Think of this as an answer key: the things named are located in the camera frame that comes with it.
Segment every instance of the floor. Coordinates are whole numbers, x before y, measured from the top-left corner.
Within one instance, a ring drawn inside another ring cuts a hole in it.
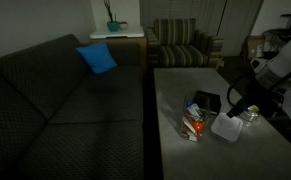
[[[235,90],[242,96],[245,94],[245,86],[252,77],[245,76],[252,71],[250,62],[241,57],[225,57],[224,66],[219,67],[218,73],[229,83],[240,78],[235,85]],[[291,142],[290,121],[275,121],[272,125]],[[153,74],[149,73],[144,80],[144,159],[145,179],[163,179],[161,167],[161,154],[159,131],[157,122],[155,85]]]

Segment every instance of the blue pillow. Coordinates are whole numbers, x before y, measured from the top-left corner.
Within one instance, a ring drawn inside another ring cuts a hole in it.
[[[105,41],[86,47],[78,47],[76,50],[83,56],[95,74],[100,74],[117,66]]]

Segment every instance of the dark gray sofa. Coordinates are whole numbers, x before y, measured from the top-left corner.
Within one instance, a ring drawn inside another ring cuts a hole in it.
[[[0,179],[143,179],[138,45],[94,74],[72,34],[0,58]]]

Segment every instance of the sofa cushion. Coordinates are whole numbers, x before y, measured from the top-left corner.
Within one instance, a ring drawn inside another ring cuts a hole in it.
[[[28,179],[143,179],[136,121],[47,125],[18,166]]]
[[[49,119],[89,71],[78,46],[66,35],[1,58],[0,72]]]
[[[154,32],[160,45],[192,45],[195,19],[156,19]]]
[[[202,67],[207,57],[194,46],[161,46],[159,65],[161,67]]]
[[[141,71],[117,66],[88,75],[49,123],[140,120],[143,117]]]
[[[0,172],[17,162],[45,123],[41,113],[0,76]]]
[[[117,66],[105,41],[100,41],[85,47],[78,47],[76,49],[84,57],[95,74],[103,73]]]

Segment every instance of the vase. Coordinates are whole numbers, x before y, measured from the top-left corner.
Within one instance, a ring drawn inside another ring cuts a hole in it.
[[[119,29],[119,23],[117,21],[108,21],[107,28],[110,32],[116,32]]]
[[[119,28],[121,30],[125,30],[128,27],[128,23],[127,22],[119,22]]]

